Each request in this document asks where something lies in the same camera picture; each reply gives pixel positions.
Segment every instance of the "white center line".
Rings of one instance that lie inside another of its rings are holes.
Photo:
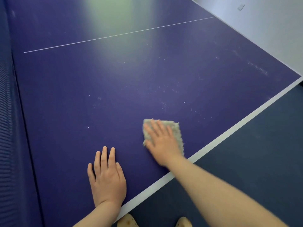
[[[203,19],[198,19],[198,20],[205,20],[205,19],[210,19],[210,18],[214,18],[214,17],[208,17],[208,18],[203,18]],[[187,21],[187,22],[170,24],[170,25],[155,27],[155,28],[151,28],[151,29],[158,29],[158,28],[163,28],[163,27],[167,27],[167,26],[172,26],[172,25],[177,25],[177,24],[184,24],[184,23],[188,23],[188,22],[198,21],[198,20],[191,20],[191,21]],[[137,32],[142,32],[142,31],[151,30],[151,29],[143,29],[143,30],[134,31],[134,32],[130,32],[130,33],[137,33]],[[104,38],[112,38],[112,37],[116,37],[116,36],[130,34],[130,33],[122,33],[122,34],[108,36],[108,37],[104,37]],[[91,39],[91,40],[87,40],[87,41],[80,41],[80,42],[75,42],[75,43],[70,43],[70,44],[57,45],[57,46],[53,46],[53,47],[49,47],[49,48],[42,48],[42,49],[36,49],[36,50],[32,50],[32,51],[27,51],[27,52],[24,52],[24,53],[31,53],[31,52],[36,52],[36,51],[50,49],[50,48],[57,48],[57,47],[62,47],[62,46],[66,46],[66,45],[71,45],[71,44],[78,44],[78,43],[83,43],[83,42],[88,42],[88,41],[100,40],[100,39],[104,39],[104,38],[96,38],[96,39]]]

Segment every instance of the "white edge line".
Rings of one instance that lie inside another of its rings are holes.
[[[298,72],[297,70],[293,69],[292,67],[290,67],[288,64],[284,63],[283,61],[279,60],[278,58],[276,58],[275,56],[273,56],[270,52],[266,51],[265,49],[261,48],[257,42],[255,42],[254,40],[248,38],[247,36],[245,36],[244,34],[242,34],[240,31],[238,31],[237,29],[235,29],[233,26],[231,26],[230,24],[227,24],[223,19],[221,19],[220,17],[218,17],[217,15],[213,14],[212,12],[208,11],[206,8],[204,8],[202,5],[200,5],[198,2],[196,2],[195,0],[191,0],[194,3],[196,3],[198,6],[200,6],[201,8],[203,8],[205,11],[209,12],[211,15],[214,15],[217,19],[219,19],[220,21],[222,21],[224,24],[228,25],[229,27],[231,27],[233,30],[235,30],[237,33],[241,34],[242,36],[244,36],[246,39],[248,39],[249,41],[251,41],[252,43],[254,43],[255,45],[257,45],[260,49],[262,49],[263,51],[267,52],[269,55],[271,55],[272,57],[274,57],[276,60],[278,60],[279,62],[281,62],[282,64],[284,64],[286,67],[288,67],[289,69],[293,70],[294,72],[296,72],[297,74],[299,74],[300,76],[303,76],[303,73]]]
[[[214,18],[214,17],[208,17],[208,18],[203,18],[203,19],[198,19],[198,20],[206,20],[206,19],[210,19],[210,18]],[[112,38],[112,37],[116,37],[116,36],[121,36],[121,35],[126,35],[126,34],[131,34],[131,33],[137,33],[137,32],[142,32],[142,31],[151,30],[151,29],[159,29],[159,28],[163,28],[163,27],[167,27],[167,26],[172,26],[172,25],[178,25],[178,24],[184,24],[184,23],[194,22],[194,21],[198,21],[198,20],[191,20],[191,21],[187,21],[187,22],[181,22],[181,23],[176,23],[176,24],[170,24],[170,25],[165,25],[165,26],[159,26],[159,27],[150,28],[150,29],[143,29],[143,30],[134,31],[134,32],[130,32],[130,33],[122,33],[122,34],[118,34],[118,35],[113,35],[113,36],[108,36],[108,37],[103,37],[103,38],[96,38],[96,39],[91,39],[91,40],[87,40],[87,41],[80,41],[80,42],[75,42],[75,43],[70,43],[70,44],[57,45],[57,46],[53,46],[53,47],[49,47],[49,48],[36,49],[36,50],[27,51],[27,52],[23,52],[23,53],[31,53],[31,52],[36,52],[36,51],[45,50],[45,49],[51,49],[51,48],[62,47],[62,46],[66,46],[66,45],[79,44],[79,43],[83,43],[83,42],[95,41],[95,40],[100,40],[100,39],[104,39],[104,38]]]
[[[199,160],[202,156],[204,156],[206,153],[208,153],[210,150],[212,150],[214,147],[216,147],[218,144],[220,144],[222,141],[224,141],[226,138],[228,138],[230,135],[232,135],[234,132],[236,132],[238,129],[240,129],[242,126],[244,126],[247,122],[249,122],[251,119],[256,117],[258,114],[260,114],[263,110],[265,110],[267,107],[269,107],[272,103],[277,101],[279,98],[281,98],[283,95],[285,95],[288,91],[290,91],[292,88],[297,86],[301,81],[303,81],[303,77],[300,77],[296,81],[294,81],[291,85],[280,91],[277,95],[272,97],[270,100],[268,100],[266,103],[258,107],[256,110],[251,112],[248,116],[240,120],[238,123],[236,123],[234,126],[229,128],[227,131],[225,131],[223,134],[221,134],[219,137],[211,141],[209,144],[207,144],[205,147],[203,147],[201,150],[196,152],[194,155],[188,158],[189,161],[194,163],[195,161]],[[137,205],[139,205],[141,202],[143,202],[145,199],[147,199],[149,196],[151,196],[153,193],[155,193],[157,190],[159,190],[161,187],[163,187],[165,184],[167,184],[170,180],[174,178],[173,174],[171,172],[164,175],[162,178],[157,180],[155,183],[153,183],[151,186],[143,190],[140,194],[135,196],[133,199],[128,201],[126,204],[124,204],[121,207],[121,211],[116,219],[119,220],[121,217],[123,217],[125,214],[130,212],[132,209],[134,209]]]

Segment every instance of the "left hand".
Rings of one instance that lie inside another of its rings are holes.
[[[87,168],[95,207],[110,202],[120,208],[126,196],[126,180],[120,164],[116,163],[115,148],[111,149],[108,162],[106,146],[103,147],[101,157],[100,155],[100,151],[97,151],[94,162],[96,177],[91,163]]]

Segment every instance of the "gray floor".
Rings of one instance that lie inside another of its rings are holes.
[[[242,190],[288,225],[303,226],[302,150],[303,87],[297,86],[196,164]],[[181,216],[193,226],[207,226],[175,179],[130,213],[140,227],[175,226]]]

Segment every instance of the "beige shoe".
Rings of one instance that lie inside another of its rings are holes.
[[[132,215],[127,213],[118,221],[117,227],[138,227],[138,225]]]
[[[176,227],[192,227],[192,224],[186,217],[180,217],[176,223]]]

